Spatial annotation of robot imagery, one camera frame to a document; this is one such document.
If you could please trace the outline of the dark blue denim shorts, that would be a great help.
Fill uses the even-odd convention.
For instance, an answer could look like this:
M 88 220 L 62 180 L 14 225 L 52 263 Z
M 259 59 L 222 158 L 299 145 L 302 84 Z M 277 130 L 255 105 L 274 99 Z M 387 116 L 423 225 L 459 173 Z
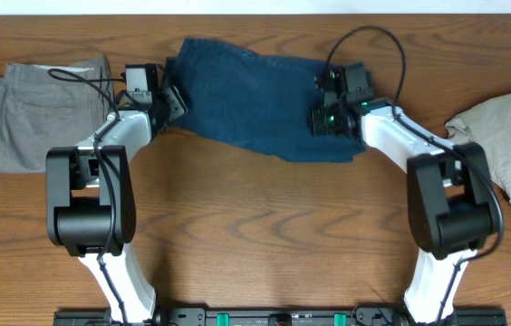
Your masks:
M 307 120 L 323 97 L 321 61 L 261 55 L 217 40 L 188 38 L 166 61 L 169 79 L 188 112 L 182 129 L 289 162 L 345 163 L 361 154 L 359 140 L 314 136 Z

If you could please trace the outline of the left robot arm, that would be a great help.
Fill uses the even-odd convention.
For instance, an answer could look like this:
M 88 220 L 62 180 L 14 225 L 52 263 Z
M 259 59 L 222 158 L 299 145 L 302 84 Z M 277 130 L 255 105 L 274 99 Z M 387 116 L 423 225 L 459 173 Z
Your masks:
M 93 134 L 46 155 L 47 234 L 92 273 L 109 307 L 104 312 L 62 311 L 55 325 L 163 325 L 157 294 L 143 275 L 132 240 L 136 207 L 130 162 L 188 107 L 159 63 L 128 64 L 125 90 L 110 96 L 100 79 L 50 68 L 62 82 L 90 86 L 110 111 Z

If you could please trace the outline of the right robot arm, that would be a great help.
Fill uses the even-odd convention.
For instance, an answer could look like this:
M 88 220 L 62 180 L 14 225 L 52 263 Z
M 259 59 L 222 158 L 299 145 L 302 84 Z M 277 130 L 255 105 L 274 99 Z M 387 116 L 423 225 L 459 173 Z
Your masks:
M 455 145 L 378 99 L 360 63 L 328 68 L 318 78 L 322 99 L 308 123 L 315 136 L 346 136 L 377 149 L 407 177 L 410 232 L 419 248 L 402 309 L 370 309 L 370 323 L 389 325 L 504 325 L 499 309 L 458 309 L 453 300 L 468 264 L 484 257 L 491 235 L 502 235 L 503 213 L 485 151 Z

